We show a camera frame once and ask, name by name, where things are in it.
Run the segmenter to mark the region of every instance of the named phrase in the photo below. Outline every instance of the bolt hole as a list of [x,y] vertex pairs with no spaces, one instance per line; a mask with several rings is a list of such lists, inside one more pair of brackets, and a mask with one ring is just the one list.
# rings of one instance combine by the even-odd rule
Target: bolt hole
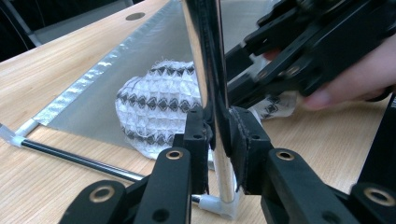
[[322,217],[327,223],[331,223],[331,224],[339,224],[339,223],[341,223],[340,217],[338,217],[333,212],[329,212],[329,211],[324,212],[324,213],[322,213]]
[[152,219],[156,222],[165,222],[169,218],[169,212],[166,209],[158,209],[152,214]]
[[367,188],[364,190],[364,195],[374,203],[379,203],[384,206],[394,206],[395,199],[381,189]]
[[127,21],[137,21],[137,20],[143,18],[145,15],[146,14],[144,12],[137,12],[137,13],[134,13],[134,14],[131,14],[131,15],[127,16],[125,18],[125,20],[127,20]]
[[294,156],[291,155],[289,152],[285,152],[285,151],[278,151],[276,153],[277,157],[280,158],[281,160],[284,161],[292,161],[294,160]]
[[201,139],[202,138],[202,136],[200,134],[195,134],[192,137],[194,137],[195,139]]
[[172,150],[166,153],[166,158],[169,160],[178,160],[183,157],[183,153],[181,151]]
[[93,203],[103,203],[113,197],[115,190],[113,187],[106,185],[94,189],[90,194],[90,200]]

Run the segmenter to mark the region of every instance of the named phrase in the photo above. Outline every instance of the black object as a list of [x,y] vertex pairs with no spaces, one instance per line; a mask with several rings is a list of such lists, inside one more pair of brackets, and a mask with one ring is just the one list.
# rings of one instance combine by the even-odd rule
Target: black object
[[[281,93],[285,90],[299,90],[301,93],[309,94],[321,83],[331,80],[339,71],[374,48],[378,44],[377,41],[385,34],[389,35],[392,32],[394,1],[335,0],[327,1],[323,5],[319,4],[318,0],[305,1],[282,1],[271,15],[259,21],[260,27],[264,28],[262,30],[260,28],[257,34],[247,37],[244,47],[236,47],[232,51],[246,57],[253,51],[255,54],[261,54],[269,49],[284,48],[278,58],[261,71],[258,80],[242,77],[234,82],[236,84],[230,85],[233,87],[229,91],[232,102],[248,106],[254,104],[261,94]],[[373,33],[366,36],[367,31],[364,31],[363,24]],[[353,42],[349,38],[343,42],[345,31],[349,29],[358,33],[351,35],[352,39],[360,38],[358,44],[370,43],[368,46],[358,48],[356,52],[348,51],[347,59],[344,61],[335,59],[336,49],[332,47],[339,44],[348,47]],[[288,32],[290,36],[285,35],[284,39],[275,38]],[[246,66],[250,64],[248,60],[240,62],[246,63]],[[227,68],[231,69],[230,77],[233,77],[235,75],[233,72],[242,71],[243,66],[238,65],[233,68],[232,65],[231,67],[228,65]],[[393,103],[389,104],[361,178],[350,195],[326,186],[297,153],[285,148],[273,148],[265,131],[246,109],[232,107],[227,112],[223,111],[228,113],[230,121],[224,125],[230,127],[228,131],[231,139],[230,147],[225,148],[225,151],[233,164],[237,190],[242,187],[246,195],[262,196],[262,211],[268,223],[394,223],[396,220],[395,166],[392,164],[394,160],[386,158],[387,156],[394,158],[390,155],[395,154],[393,136],[388,134],[389,130],[394,130],[392,125],[394,122],[389,122],[389,119],[394,121],[396,118],[393,116],[395,113],[393,107]],[[118,209],[118,222],[190,222],[189,193],[205,191],[207,175],[199,171],[193,172],[191,183],[194,186],[191,187],[186,171],[190,169],[195,171],[207,166],[205,154],[214,135],[207,125],[209,121],[202,120],[200,108],[195,108],[189,113],[185,135],[176,137],[175,146],[178,147],[167,149],[164,153],[172,155],[169,153],[177,151],[175,155],[177,157],[179,152],[188,154],[187,151],[190,151],[194,154],[191,168],[187,164],[190,161],[181,163],[177,166],[178,169],[172,162],[163,163],[163,153],[160,154],[161,158],[157,161],[149,180],[144,178],[129,187],[133,189],[132,192],[139,194],[126,200],[120,199],[124,203],[134,203],[126,206],[129,212],[124,212],[125,209],[122,208],[125,206]],[[384,163],[383,169],[379,171],[382,175],[375,172],[376,166],[381,162]],[[168,181],[169,174],[178,174],[178,172],[182,173],[181,178],[171,176],[172,181]],[[151,178],[154,186],[149,187]],[[181,193],[184,197],[182,195],[168,197],[171,192]],[[87,216],[87,213],[80,213],[80,210],[76,209],[84,203],[80,202],[80,199],[81,197],[78,196],[71,204],[62,223],[75,223]],[[173,202],[159,203],[160,207],[156,204],[157,201],[168,199]],[[114,207],[117,203],[109,203],[110,205]],[[174,213],[169,211],[178,211],[180,218],[170,221]],[[109,209],[108,214],[102,215],[112,217],[113,212],[114,209]]]
[[[306,2],[329,5],[315,10],[318,4],[302,7]],[[282,50],[256,76],[244,74],[229,84],[230,102],[248,108],[267,93],[309,95],[393,35],[395,21],[396,3],[390,0],[283,0],[258,21],[260,28],[245,38],[244,47],[237,45],[227,54],[227,76],[232,78],[251,65],[249,55]]]
[[150,176],[125,188],[99,181],[85,188],[60,223],[189,223],[190,153],[172,147],[158,156]]

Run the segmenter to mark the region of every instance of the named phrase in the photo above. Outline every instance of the white plastic connector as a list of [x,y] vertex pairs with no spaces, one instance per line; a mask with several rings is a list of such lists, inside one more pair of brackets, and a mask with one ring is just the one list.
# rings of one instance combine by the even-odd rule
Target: white plastic connector
[[220,216],[235,220],[238,212],[239,191],[235,193],[233,201],[230,203],[223,202],[220,198],[212,195],[201,195],[198,207],[206,211],[219,214]]
[[21,147],[23,140],[22,136],[17,136],[8,127],[0,123],[0,137],[10,143],[12,146]]
[[17,136],[26,137],[26,135],[28,135],[34,128],[38,126],[38,124],[39,123],[34,119],[28,119],[17,131],[15,131],[15,134]]

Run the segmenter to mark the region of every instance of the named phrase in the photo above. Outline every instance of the metal rod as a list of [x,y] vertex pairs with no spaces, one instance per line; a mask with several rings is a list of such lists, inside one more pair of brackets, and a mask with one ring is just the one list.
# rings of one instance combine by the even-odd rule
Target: metal rod
[[123,170],[121,168],[118,168],[118,167],[115,167],[112,165],[108,165],[108,164],[105,164],[105,163],[102,163],[99,161],[94,161],[94,160],[91,160],[91,159],[88,159],[85,157],[81,157],[79,155],[76,155],[76,154],[73,154],[70,152],[66,152],[66,151],[62,151],[62,150],[54,148],[54,147],[49,147],[49,146],[31,141],[28,139],[23,140],[21,142],[21,145],[24,147],[29,147],[29,148],[35,149],[37,151],[41,151],[41,152],[50,154],[52,156],[62,158],[67,161],[72,161],[74,163],[90,167],[92,169],[101,171],[101,172],[109,174],[109,175],[114,175],[114,176],[120,177],[125,180],[136,182],[136,181],[141,180],[144,177],[143,175],[135,174],[133,172]]
[[23,31],[28,35],[28,37],[32,41],[32,43],[36,47],[41,46],[42,44],[41,44],[40,40],[38,40],[37,37],[35,36],[35,33],[32,32],[32,30],[30,30],[29,26],[23,20],[20,13],[18,13],[17,9],[15,9],[15,7],[10,3],[10,1],[3,0],[3,3],[6,5],[7,9],[11,12],[11,14],[15,18],[15,20],[20,24]]
[[220,199],[234,199],[233,167],[224,149],[229,148],[230,126],[219,0],[183,0],[195,72],[205,121],[215,138],[211,141]]

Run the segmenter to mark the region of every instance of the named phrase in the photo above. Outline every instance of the wooden surface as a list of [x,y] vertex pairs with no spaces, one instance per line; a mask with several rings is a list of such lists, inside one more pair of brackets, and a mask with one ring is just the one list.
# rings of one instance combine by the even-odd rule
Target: wooden surface
[[[147,0],[0,63],[0,122],[17,130],[165,3]],[[125,20],[136,12],[146,16]],[[289,118],[269,119],[263,125],[274,146],[297,151],[325,183],[348,192],[357,180],[386,104],[350,103],[320,112],[305,111],[298,105]],[[36,128],[29,138],[142,175],[148,175],[154,164],[131,149],[46,127]],[[0,223],[56,223],[78,193],[102,179],[114,178],[0,140]],[[213,173],[210,184],[217,194]],[[242,197],[235,221],[195,206],[192,210],[192,223],[264,220],[257,196]]]

